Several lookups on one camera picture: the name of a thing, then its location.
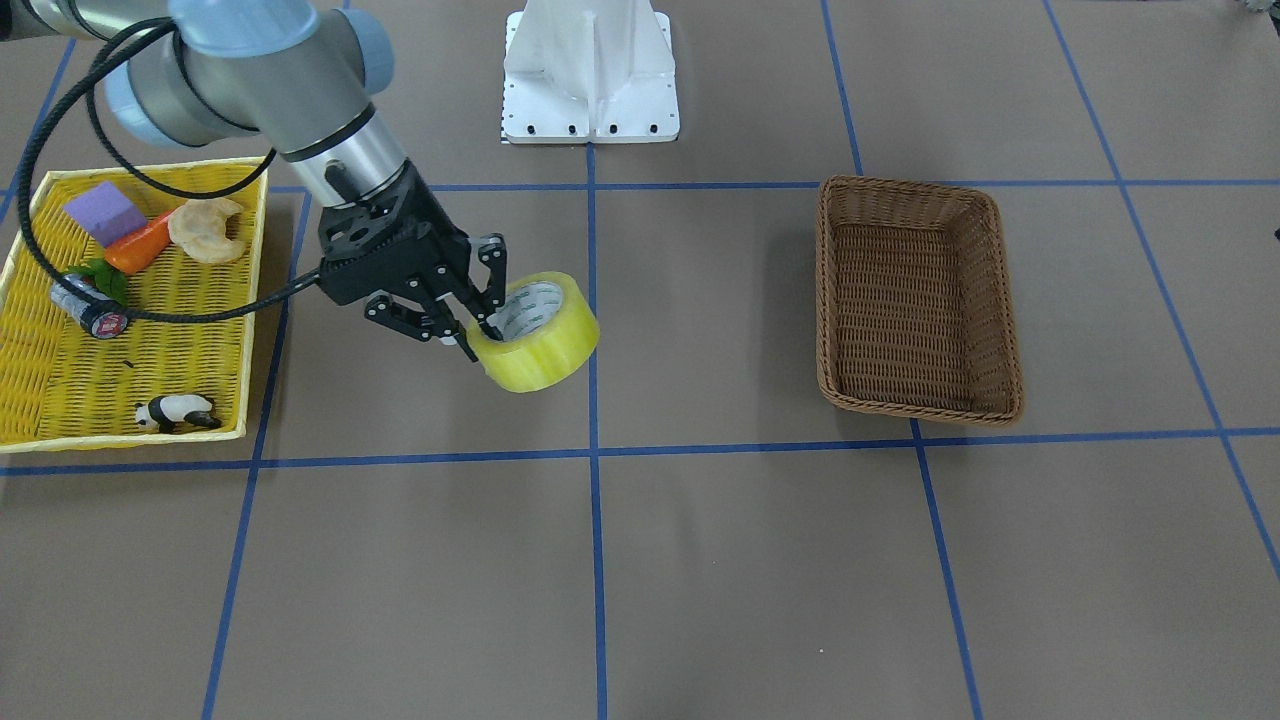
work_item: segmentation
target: purple block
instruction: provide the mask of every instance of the purple block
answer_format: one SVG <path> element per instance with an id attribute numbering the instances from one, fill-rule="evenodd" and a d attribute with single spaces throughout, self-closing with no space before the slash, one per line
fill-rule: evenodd
<path id="1" fill-rule="evenodd" d="M 147 224 L 142 210 L 110 182 L 73 199 L 63 210 L 102 247 Z"/>

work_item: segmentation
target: blue grid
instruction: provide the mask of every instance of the blue grid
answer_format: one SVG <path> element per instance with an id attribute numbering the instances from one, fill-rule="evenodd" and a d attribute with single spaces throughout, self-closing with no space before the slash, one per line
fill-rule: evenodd
<path id="1" fill-rule="evenodd" d="M 284 350 L 285 329 L 288 324 L 288 302 L 280 313 L 276 327 L 275 342 L 271 354 L 270 369 L 266 378 L 266 391 L 261 406 L 261 420 L 253 445 L 252 457 L 248 460 L 215 460 L 192 462 L 136 462 L 136 464 L 82 464 L 82 465 L 55 465 L 55 466 L 23 466 L 0 468 L 0 477 L 54 477 L 69 474 L 136 474 L 136 473 L 173 473 L 173 471 L 209 471 L 209 470 L 247 470 L 244 495 L 242 500 L 241 516 L 237 525 L 232 562 L 228 570 L 224 602 L 219 618 L 218 634 L 212 657 L 210 661 L 209 683 L 202 707 L 202 720 L 214 716 L 214 707 L 218 694 L 218 683 L 221 673 L 225 653 L 227 638 L 233 618 L 236 589 L 239 570 L 243 561 L 244 544 L 252 515 L 253 497 L 257 486 L 259 473 L 262 469 L 282 468 L 324 468 L 324 466 L 365 466 L 365 465 L 401 465 L 401 464 L 454 464 L 454 462 L 495 462 L 495 461 L 536 461 L 561 459 L 585 459 L 590 465 L 590 503 L 591 503 L 591 536 L 593 536 L 593 575 L 595 594 L 595 675 L 596 675 L 596 712 L 600 720 L 608 716 L 608 673 L 605 664 L 605 596 L 604 596 L 604 547 L 603 547 L 603 520 L 600 502 L 600 459 L 602 457 L 636 457 L 636 456 L 673 456 L 673 455 L 731 455 L 731 454 L 772 454 L 772 452 L 856 452 L 874 450 L 908 450 L 916 454 L 920 470 L 924 497 L 933 528 L 937 546 L 940 570 L 951 609 L 956 644 L 969 693 L 972 712 L 975 720 L 983 716 L 982 701 L 978 692 L 978 683 L 973 664 L 969 656 L 969 646 L 964 630 L 964 618 L 960 607 L 959 592 L 951 573 L 951 565 L 943 532 L 943 519 L 937 506 L 933 492 L 933 482 L 928 466 L 928 448 L 957 447 L 957 446 L 1007 446 L 1007 445 L 1046 445 L 1046 443 L 1093 443 L 1093 442 L 1161 442 L 1178 439 L 1212 439 L 1221 442 L 1224 452 L 1230 462 L 1231 470 L 1240 487 L 1245 505 L 1257 527 L 1258 536 L 1263 543 L 1272 570 L 1280 579 L 1280 559 L 1266 524 L 1258 511 L 1248 480 L 1235 456 L 1231 438 L 1238 437 L 1280 437 L 1280 427 L 1225 427 L 1217 407 L 1213 402 L 1208 384 L 1201 372 L 1196 359 L 1194 348 L 1178 315 L 1176 305 L 1169 292 L 1157 259 L 1147 240 L 1142 220 L 1129 195 L 1129 187 L 1276 187 L 1280 178 L 1238 178 L 1238 179 L 1134 179 L 1125 178 L 1112 154 L 1111 145 L 1102 128 L 1102 123 L 1093 108 L 1093 102 L 1085 90 L 1084 81 L 1071 55 L 1070 46 L 1053 12 L 1051 0 L 1041 0 L 1052 24 L 1055 36 L 1061 46 L 1064 59 L 1071 72 L 1080 100 L 1084 104 L 1089 119 L 1093 124 L 1098 142 L 1107 158 L 1112 177 L 1094 179 L 940 179 L 931 181 L 945 184 L 959 184 L 969 187 L 1115 187 L 1124 200 L 1134 231 L 1142 243 L 1152 275 L 1160 288 L 1161 297 L 1169 311 L 1187 360 L 1196 375 L 1197 384 L 1203 396 L 1206 407 L 1212 419 L 1212 428 L 1189 428 L 1180 430 L 1135 430 L 1114 433 L 1057 433 L 1057 434 L 1007 434 L 1007 436 L 980 436 L 980 437 L 923 437 L 919 423 L 910 421 L 911 437 L 874 441 L 835 441 L 835 442 L 791 442 L 791 443 L 728 443 L 728 445 L 689 445 L 689 446 L 649 446 L 649 447 L 603 447 L 599 442 L 599 387 L 598 387 L 598 361 L 593 355 L 589 363 L 589 447 L 563 448 L 544 451 L 509 451 L 509 452 L 454 452 L 454 454 L 420 454 L 420 455 L 380 455 L 380 456 L 352 456 L 352 457 L 292 457 L 292 459 L 265 459 L 262 457 L 273 400 L 276 389 L 276 380 L 280 360 Z M 854 124 L 854 113 L 849 101 L 845 85 L 845 74 L 841 67 L 836 36 L 831 20 L 831 10 L 827 0 L 819 0 L 824 31 L 831 51 L 832 69 L 836 87 L 841 100 L 846 131 L 849 135 L 850 151 L 854 170 L 863 173 L 861 155 L 858 146 L 858 137 Z M 343 3 L 343 8 L 349 8 L 349 0 Z M 50 82 L 49 92 L 40 109 L 35 126 L 45 117 L 55 100 L 59 85 L 67 70 L 76 41 L 68 41 L 67 49 Z M 588 299 L 596 309 L 596 193 L 613 191 L 699 191 L 699 190 L 815 190 L 820 181 L 800 182 L 669 182 L 669 183 L 602 183 L 595 177 L 595 147 L 586 147 L 586 182 L 585 183 L 479 183 L 479 184 L 433 184 L 440 192 L 556 192 L 573 191 L 585 192 L 588 201 L 588 264 L 589 283 Z M 4 219 L 15 192 L 17 174 L 10 179 L 6 190 L 0 188 L 3 202 L 0 202 L 0 219 Z M 302 209 L 293 241 L 293 251 L 289 263 L 289 277 L 297 270 L 297 261 L 305 241 L 307 220 L 311 211 L 311 196 L 301 186 L 273 186 L 273 193 L 297 193 L 302 196 Z"/>

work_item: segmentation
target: yellow tape roll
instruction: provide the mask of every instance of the yellow tape roll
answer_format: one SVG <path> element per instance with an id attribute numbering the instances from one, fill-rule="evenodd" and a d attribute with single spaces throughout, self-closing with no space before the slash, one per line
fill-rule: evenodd
<path id="1" fill-rule="evenodd" d="M 582 291 L 564 273 L 538 273 L 507 286 L 507 304 L 490 318 L 502 332 L 495 342 L 472 320 L 467 342 L 485 373 L 503 389 L 548 388 L 586 363 L 600 325 Z"/>

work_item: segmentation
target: blue joint cap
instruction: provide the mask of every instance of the blue joint cap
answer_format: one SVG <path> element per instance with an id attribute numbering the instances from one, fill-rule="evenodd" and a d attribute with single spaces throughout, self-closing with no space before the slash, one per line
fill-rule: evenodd
<path id="1" fill-rule="evenodd" d="M 392 50 L 392 38 L 383 23 L 369 13 L 355 8 L 343 8 L 338 12 L 347 18 L 360 42 L 360 54 L 365 59 L 365 92 L 378 95 L 390 86 L 396 76 L 396 51 Z"/>
<path id="2" fill-rule="evenodd" d="M 133 92 L 133 82 L 129 81 L 128 63 L 106 76 L 106 105 L 115 114 L 115 119 L 124 126 L 124 129 L 142 142 L 155 147 L 187 147 L 165 135 L 142 109 L 138 96 Z"/>
<path id="3" fill-rule="evenodd" d="M 257 58 L 288 50 L 320 27 L 307 0 L 169 0 L 188 47 L 214 58 Z"/>

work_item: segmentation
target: toy panda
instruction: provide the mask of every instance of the toy panda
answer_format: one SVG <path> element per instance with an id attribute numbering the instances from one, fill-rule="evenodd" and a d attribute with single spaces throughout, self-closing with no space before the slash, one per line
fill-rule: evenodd
<path id="1" fill-rule="evenodd" d="M 223 421 L 210 415 L 214 410 L 211 400 L 202 395 L 157 395 L 151 402 L 133 405 L 133 418 L 138 425 L 161 433 L 172 433 L 178 423 L 191 423 L 201 428 L 220 428 Z"/>

